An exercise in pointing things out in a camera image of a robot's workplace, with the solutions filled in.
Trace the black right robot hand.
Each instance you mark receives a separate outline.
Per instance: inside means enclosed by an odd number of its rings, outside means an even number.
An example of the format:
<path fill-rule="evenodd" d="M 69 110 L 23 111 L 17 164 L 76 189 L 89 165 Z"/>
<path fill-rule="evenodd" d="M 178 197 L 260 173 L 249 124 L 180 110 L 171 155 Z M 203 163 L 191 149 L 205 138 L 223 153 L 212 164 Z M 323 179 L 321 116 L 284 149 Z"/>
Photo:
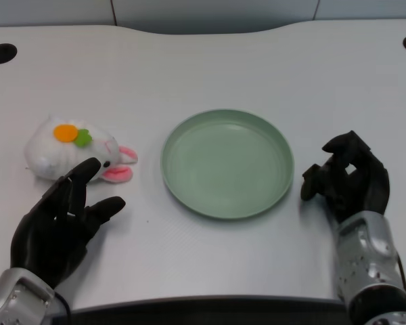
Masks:
<path fill-rule="evenodd" d="M 331 139 L 322 150 L 331 156 L 323 165 L 314 164 L 302 174 L 301 199 L 324 197 L 338 223 L 361 211 L 383 215 L 390 196 L 389 176 L 370 147 L 349 131 Z"/>

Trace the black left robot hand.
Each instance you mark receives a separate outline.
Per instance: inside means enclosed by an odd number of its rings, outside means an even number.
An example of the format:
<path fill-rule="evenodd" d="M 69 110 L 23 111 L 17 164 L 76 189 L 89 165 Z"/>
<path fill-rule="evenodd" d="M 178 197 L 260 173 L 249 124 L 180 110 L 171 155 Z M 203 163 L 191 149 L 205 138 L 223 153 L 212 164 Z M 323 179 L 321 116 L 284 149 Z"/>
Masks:
<path fill-rule="evenodd" d="M 87 206 L 87 184 L 101 163 L 89 158 L 60 177 L 20 221 L 10 266 L 27 269 L 56 288 L 82 263 L 87 245 L 126 202 L 113 196 Z"/>

